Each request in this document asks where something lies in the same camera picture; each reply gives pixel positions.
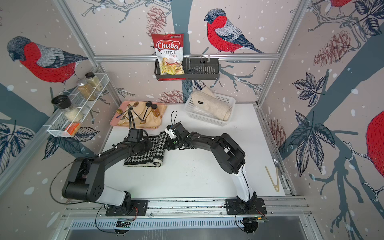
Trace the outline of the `black white patterned scarf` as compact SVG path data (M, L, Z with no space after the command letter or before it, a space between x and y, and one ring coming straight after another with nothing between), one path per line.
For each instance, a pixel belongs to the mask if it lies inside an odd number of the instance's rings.
M149 136L152 143L151 149L141 156L132 156L124 160L124 167L153 167L163 164L165 144L169 138L166 132L160 132L157 136Z

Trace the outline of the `white plastic basket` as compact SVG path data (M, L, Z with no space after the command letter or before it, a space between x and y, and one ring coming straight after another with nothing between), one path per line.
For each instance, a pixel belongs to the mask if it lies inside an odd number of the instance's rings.
M233 116L234 109L235 109L236 100L235 98L221 95L221 94L215 94L215 96L219 101L225 103L231 108L231 114L227 121L221 121L217 119L214 115L210 114L209 112L197 107L193 103L192 97L189 97L188 100L186 101L184 110L190 118L223 127L231 121L231 118Z

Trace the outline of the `beige knitted scarf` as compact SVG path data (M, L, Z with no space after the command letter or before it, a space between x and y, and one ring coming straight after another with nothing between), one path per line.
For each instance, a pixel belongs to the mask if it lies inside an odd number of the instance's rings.
M217 119L225 122L229 119L232 108L221 102L208 87L204 87L200 91L193 91L191 97L195 106L212 114Z

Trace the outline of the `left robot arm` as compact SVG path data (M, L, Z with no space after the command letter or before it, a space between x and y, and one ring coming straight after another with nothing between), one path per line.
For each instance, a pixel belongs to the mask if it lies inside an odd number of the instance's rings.
M72 163L62 188L62 196L117 207L131 207L131 194L105 184L105 171L129 157L146 154L153 144L145 130L131 129L127 137L111 149L89 158L77 158Z

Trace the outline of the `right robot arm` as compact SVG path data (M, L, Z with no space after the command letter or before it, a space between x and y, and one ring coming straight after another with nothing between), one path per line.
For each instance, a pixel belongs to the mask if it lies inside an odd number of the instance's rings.
M246 154L230 135L224 133L212 137L197 132L190 133L181 122L167 126L165 133L170 138L165 144L165 149L168 151L201 149L211 152L222 170L231 175L237 189L239 207L243 210L255 207L258 197L249 184L244 169Z

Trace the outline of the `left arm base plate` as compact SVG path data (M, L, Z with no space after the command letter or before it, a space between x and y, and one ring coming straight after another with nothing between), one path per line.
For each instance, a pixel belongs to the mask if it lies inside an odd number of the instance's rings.
M145 216L149 200L128 200L122 206L108 205L106 210L107 217L141 217Z

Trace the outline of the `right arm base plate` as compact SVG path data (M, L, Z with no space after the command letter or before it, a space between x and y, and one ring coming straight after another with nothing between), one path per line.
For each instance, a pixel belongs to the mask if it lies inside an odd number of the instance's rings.
M267 209L263 199L256 199L250 204L236 198L226 199L224 208L228 215L266 215Z

